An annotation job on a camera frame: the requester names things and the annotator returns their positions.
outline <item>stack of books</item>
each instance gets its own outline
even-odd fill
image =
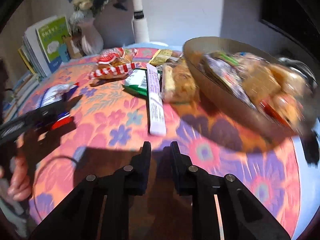
[[[25,100],[43,78],[49,77],[61,65],[59,48],[63,37],[70,36],[65,16],[52,16],[30,26],[23,36],[18,53],[26,65],[26,73],[7,91],[4,101],[4,122],[14,118]]]

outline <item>table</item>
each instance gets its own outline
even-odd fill
[[[145,67],[157,51],[137,50],[134,61],[138,67]],[[20,111],[33,109],[48,87],[79,82],[70,111],[74,127],[48,132],[42,140],[28,135],[20,138],[31,169],[36,170],[29,203],[37,223],[87,174],[112,174],[149,141],[153,153],[148,189],[144,196],[135,197],[130,209],[131,239],[190,239],[190,199],[177,196],[170,179],[166,147],[175,140],[194,165],[214,175],[236,175],[293,235],[300,209],[300,182],[291,139],[275,147],[225,116],[203,96],[199,103],[164,105],[167,135],[151,136],[146,100],[124,92],[124,81],[90,86],[87,74],[96,60],[97,56],[85,57],[61,66]]]

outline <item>vase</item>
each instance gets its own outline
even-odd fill
[[[103,39],[93,25],[94,18],[85,19],[78,23],[81,28],[81,46],[86,55],[99,54],[103,49]]]

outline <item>metal screw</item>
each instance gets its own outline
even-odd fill
[[[93,174],[90,174],[88,175],[86,178],[85,178],[87,181],[94,181],[96,179],[96,176],[93,175]]]
[[[124,171],[132,171],[133,167],[131,165],[126,165],[123,167]]]
[[[198,167],[194,166],[194,165],[191,165],[191,166],[189,166],[189,171],[196,172],[196,171],[198,171]]]
[[[227,174],[226,179],[229,180],[230,182],[233,182],[236,180],[236,177],[232,174]]]

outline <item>green book cover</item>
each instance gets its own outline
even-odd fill
[[[37,34],[47,61],[49,63],[55,61],[60,56],[58,48],[64,43],[62,37],[69,36],[66,16],[38,28]]]

